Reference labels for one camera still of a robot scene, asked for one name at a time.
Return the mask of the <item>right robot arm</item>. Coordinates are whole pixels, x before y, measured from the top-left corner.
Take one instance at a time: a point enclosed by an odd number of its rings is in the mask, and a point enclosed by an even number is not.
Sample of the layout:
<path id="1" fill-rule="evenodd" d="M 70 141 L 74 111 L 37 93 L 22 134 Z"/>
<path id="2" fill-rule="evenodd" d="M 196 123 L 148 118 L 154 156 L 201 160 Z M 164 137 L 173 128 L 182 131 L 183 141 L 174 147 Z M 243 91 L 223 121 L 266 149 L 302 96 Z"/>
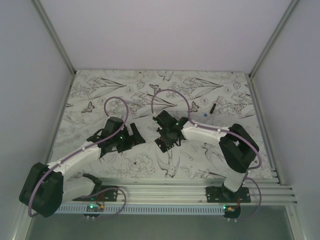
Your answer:
<path id="1" fill-rule="evenodd" d="M 200 124 L 187 117 L 177 120 L 165 110 L 152 119 L 159 126 L 156 131 L 160 137 L 155 143 L 163 153 L 175 145 L 179 146 L 181 141 L 198 141 L 220 147 L 229 167 L 221 190 L 222 198 L 231 203 L 239 197 L 243 180 L 259 153 L 258 145 L 241 125 L 217 127 Z"/>

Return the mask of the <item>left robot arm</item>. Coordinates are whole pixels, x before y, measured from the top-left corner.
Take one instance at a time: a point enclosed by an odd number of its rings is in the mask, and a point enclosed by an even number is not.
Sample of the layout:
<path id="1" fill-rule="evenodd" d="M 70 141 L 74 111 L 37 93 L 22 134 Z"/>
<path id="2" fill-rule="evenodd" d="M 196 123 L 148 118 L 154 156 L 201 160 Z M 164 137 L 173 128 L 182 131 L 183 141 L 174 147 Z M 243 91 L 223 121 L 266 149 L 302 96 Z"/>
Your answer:
<path id="1" fill-rule="evenodd" d="M 35 217 L 52 216 L 61 204 L 73 200 L 98 200 L 104 190 L 115 191 L 116 187 L 106 187 L 102 181 L 89 173 L 83 173 L 75 180 L 72 176 L 86 165 L 101 159 L 108 153 L 132 149 L 146 141 L 134 123 L 131 131 L 118 117 L 110 117 L 104 128 L 88 137 L 77 150 L 64 158 L 47 164 L 34 164 L 25 180 L 19 201 L 28 207 L 28 215 Z"/>

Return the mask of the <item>black fuse box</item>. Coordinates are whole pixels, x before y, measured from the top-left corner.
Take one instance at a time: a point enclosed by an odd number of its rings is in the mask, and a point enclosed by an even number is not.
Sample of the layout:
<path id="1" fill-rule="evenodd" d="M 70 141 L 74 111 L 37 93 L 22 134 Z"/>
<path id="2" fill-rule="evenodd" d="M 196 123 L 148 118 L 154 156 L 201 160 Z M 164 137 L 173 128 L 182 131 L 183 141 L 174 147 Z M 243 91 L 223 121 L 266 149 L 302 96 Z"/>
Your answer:
<path id="1" fill-rule="evenodd" d="M 171 144 L 171 145 L 166 144 L 161 137 L 157 138 L 155 140 L 155 143 L 163 153 L 169 151 L 170 149 L 172 149 L 174 147 L 173 144 Z"/>

